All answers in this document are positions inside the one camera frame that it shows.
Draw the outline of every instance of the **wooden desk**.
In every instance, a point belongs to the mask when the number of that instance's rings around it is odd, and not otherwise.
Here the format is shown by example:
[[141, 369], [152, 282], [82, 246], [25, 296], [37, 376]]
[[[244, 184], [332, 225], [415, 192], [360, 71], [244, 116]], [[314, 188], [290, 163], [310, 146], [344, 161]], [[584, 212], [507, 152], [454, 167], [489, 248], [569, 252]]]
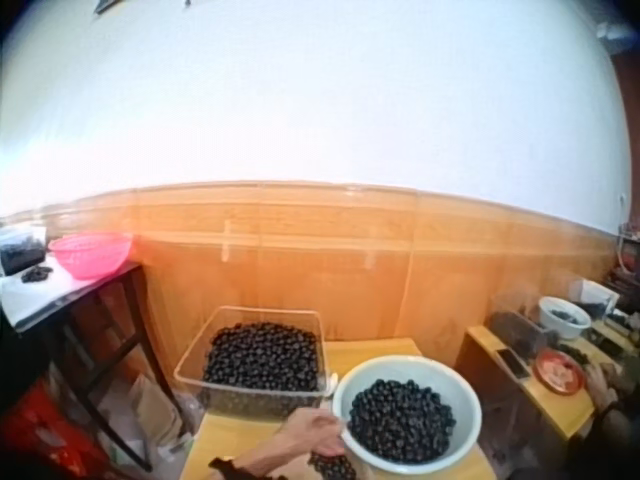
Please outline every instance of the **wooden desk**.
[[[326, 352], [332, 372], [342, 377], [353, 367], [382, 355], [421, 355], [409, 339], [371, 340], [362, 342], [328, 342]], [[235, 457], [268, 438], [277, 423], [251, 422], [206, 414], [182, 472], [181, 480], [206, 480], [207, 465], [214, 457]], [[376, 479], [397, 478], [374, 470]], [[413, 478], [429, 480], [494, 480], [495, 474], [484, 453], [475, 445], [471, 452], [456, 465], [431, 475]]]
[[[471, 327], [467, 330], [467, 334], [477, 342], [493, 360], [496, 360], [497, 350], [507, 348], [506, 345], [502, 343], [502, 340], [491, 333], [486, 327]], [[594, 363], [615, 364], [604, 352], [582, 337], [565, 343], [581, 350], [588, 355]], [[503, 368], [501, 363], [496, 361], [496, 364], [499, 365], [500, 368]], [[570, 397], [558, 395], [548, 390], [533, 374], [530, 378], [517, 383], [565, 440], [575, 435], [593, 415], [593, 403], [584, 389]]]

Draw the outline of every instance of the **orange wall paneling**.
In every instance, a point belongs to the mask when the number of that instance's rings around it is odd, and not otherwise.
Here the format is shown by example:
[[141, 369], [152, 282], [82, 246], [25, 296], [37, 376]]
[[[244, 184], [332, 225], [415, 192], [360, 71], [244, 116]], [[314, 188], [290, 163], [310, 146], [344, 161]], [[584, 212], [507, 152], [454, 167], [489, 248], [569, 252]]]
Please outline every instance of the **orange wall paneling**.
[[[602, 279], [615, 251], [610, 235], [531, 212], [348, 185], [169, 186], [4, 220], [34, 218], [52, 235], [136, 234], [146, 321], [169, 376], [222, 305], [314, 309], [328, 339], [411, 336], [425, 355], [452, 365], [495, 293], [563, 295], [580, 276]], [[103, 295], [113, 310], [120, 297]]]

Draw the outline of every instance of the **smartphone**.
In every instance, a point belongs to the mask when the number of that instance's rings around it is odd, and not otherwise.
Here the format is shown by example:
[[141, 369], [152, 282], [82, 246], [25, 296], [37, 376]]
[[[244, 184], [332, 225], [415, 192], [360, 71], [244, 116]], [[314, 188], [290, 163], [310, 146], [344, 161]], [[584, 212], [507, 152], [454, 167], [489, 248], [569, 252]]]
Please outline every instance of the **smartphone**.
[[531, 376], [527, 369], [524, 368], [524, 365], [522, 365], [522, 362], [518, 360], [516, 354], [508, 348], [498, 350], [496, 353], [505, 364], [505, 366], [509, 369], [511, 374], [518, 380], [524, 380], [525, 378], [529, 378]]

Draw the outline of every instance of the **black table leg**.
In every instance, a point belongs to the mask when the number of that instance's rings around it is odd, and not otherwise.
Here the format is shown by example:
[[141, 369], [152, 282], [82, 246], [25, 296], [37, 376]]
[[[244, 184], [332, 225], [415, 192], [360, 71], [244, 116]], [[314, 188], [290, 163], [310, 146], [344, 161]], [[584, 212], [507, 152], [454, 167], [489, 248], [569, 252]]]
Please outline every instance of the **black table leg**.
[[96, 422], [98, 427], [115, 443], [124, 453], [126, 453], [129, 458], [131, 458], [134, 462], [136, 462], [141, 468], [146, 470], [147, 472], [151, 472], [153, 468], [146, 461], [140, 458], [140, 456], [134, 452], [129, 445], [118, 435], [118, 433], [111, 428], [109, 422], [106, 418], [100, 413], [100, 411], [93, 404], [91, 399], [89, 398], [89, 393], [86, 392], [83, 388], [81, 388], [76, 382], [73, 375], [71, 375], [64, 365], [64, 354], [62, 353], [61, 345], [56, 341], [56, 332], [55, 329], [45, 328], [41, 331], [41, 338], [49, 351], [49, 355], [51, 355], [51, 359], [53, 363], [58, 367], [61, 375], [65, 379], [65, 382], [69, 386], [70, 390], [73, 392], [75, 397], [78, 399], [78, 403], [82, 405], [82, 407], [87, 411], [91, 419]]
[[158, 358], [156, 357], [155, 352], [153, 351], [153, 347], [151, 346], [151, 341], [149, 340], [149, 335], [147, 335], [147, 329], [144, 326], [144, 320], [142, 319], [142, 313], [140, 312], [140, 305], [138, 304], [138, 297], [136, 295], [135, 286], [133, 284], [133, 276], [131, 272], [127, 273], [122, 279], [122, 286], [124, 288], [124, 294], [127, 299], [127, 305], [129, 306], [129, 312], [131, 313], [131, 319], [133, 321], [133, 326], [136, 329], [136, 333], [140, 339], [140, 345], [142, 346], [142, 350], [144, 351], [145, 356], [147, 357], [147, 361], [151, 366], [151, 370], [156, 377], [156, 382], [167, 396], [167, 398], [175, 405], [182, 417], [182, 421], [185, 426], [189, 428], [189, 423], [185, 418], [185, 415], [182, 412], [182, 408], [178, 404], [176, 397], [173, 395], [173, 391], [167, 383], [167, 379], [162, 373], [162, 368], [160, 368], [160, 363], [158, 362]]

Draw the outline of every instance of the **table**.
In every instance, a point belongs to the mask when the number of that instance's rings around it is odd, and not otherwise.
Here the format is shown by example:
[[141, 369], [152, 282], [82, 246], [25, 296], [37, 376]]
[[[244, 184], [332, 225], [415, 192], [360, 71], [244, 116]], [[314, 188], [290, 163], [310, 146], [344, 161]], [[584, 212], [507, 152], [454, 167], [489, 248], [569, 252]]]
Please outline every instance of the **table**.
[[[90, 398], [90, 394], [95, 390], [101, 380], [135, 347], [140, 346], [156, 378], [156, 382], [176, 407], [183, 418], [183, 422], [185, 421], [185, 416], [182, 413], [180, 405], [162, 373], [162, 369], [160, 368], [160, 364], [155, 356], [147, 330], [144, 326], [144, 320], [140, 311], [140, 305], [138, 304], [133, 281], [135, 274], [139, 274], [141, 281], [144, 281], [144, 273], [140, 265], [132, 262], [125, 263], [115, 273], [51, 302], [45, 308], [15, 325], [15, 330], [23, 336], [36, 335], [42, 341], [51, 360], [62, 374], [69, 389], [77, 398], [78, 403], [87, 411], [91, 419], [135, 463], [150, 472], [152, 470], [151, 464], [147, 460], [140, 458], [118, 433], [111, 428], [107, 419], [100, 413]], [[135, 333], [129, 338], [124, 337], [118, 324], [111, 317], [109, 308], [102, 302], [99, 296], [102, 288], [116, 282], [122, 284], [129, 313], [133, 320]], [[80, 334], [79, 329], [75, 327], [75, 319], [71, 313], [71, 308], [81, 299], [87, 297], [93, 300], [98, 313], [97, 318], [102, 318], [104, 329], [113, 329], [121, 341], [121, 345], [113, 355], [101, 363], [96, 363], [91, 353], [85, 348], [83, 336]], [[70, 368], [70, 364], [67, 361], [68, 346], [71, 346], [75, 350], [75, 353], [87, 370], [86, 374], [79, 376], [77, 369]]]
[[[369, 340], [359, 342], [327, 342], [327, 360], [331, 372], [344, 376], [353, 367], [382, 355], [421, 355], [410, 339]], [[215, 458], [235, 457], [268, 438], [277, 423], [253, 422], [206, 414], [182, 472], [181, 480], [206, 480], [209, 462]], [[397, 478], [379, 470], [376, 479]], [[429, 480], [494, 480], [495, 474], [480, 447], [473, 449], [460, 462], [442, 472], [413, 478]]]
[[[603, 331], [603, 329], [609, 328], [605, 325], [598, 327], [599, 331]], [[496, 365], [507, 371], [506, 368], [497, 361], [496, 352], [503, 348], [507, 348], [502, 340], [496, 337], [484, 326], [469, 328], [467, 330], [467, 336], [480, 345], [489, 357], [496, 362]], [[596, 363], [615, 364], [615, 362], [604, 352], [582, 337], [578, 337], [575, 340], [570, 342], [567, 341], [565, 343], [578, 348]], [[519, 385], [527, 397], [531, 399], [541, 413], [547, 418], [547, 420], [549, 420], [555, 430], [565, 440], [568, 440], [575, 435], [594, 413], [593, 402], [584, 389], [570, 397], [558, 395], [547, 389], [533, 374], [528, 379], [515, 383]]]

